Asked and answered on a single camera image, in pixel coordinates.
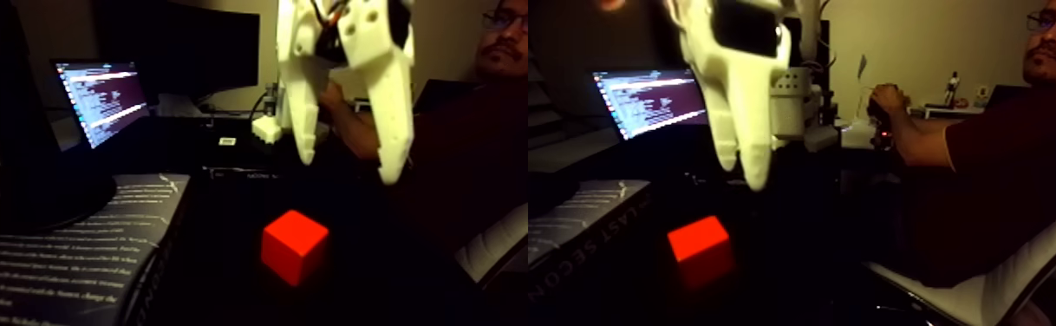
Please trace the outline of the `person's left hand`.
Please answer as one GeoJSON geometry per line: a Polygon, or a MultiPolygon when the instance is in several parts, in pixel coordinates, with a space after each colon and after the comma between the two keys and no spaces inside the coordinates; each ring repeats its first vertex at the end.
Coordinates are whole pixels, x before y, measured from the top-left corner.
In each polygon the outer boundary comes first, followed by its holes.
{"type": "Polygon", "coordinates": [[[907,118],[908,98],[893,82],[879,84],[871,90],[867,112],[871,118],[881,119],[885,115],[890,121],[907,118]]]}

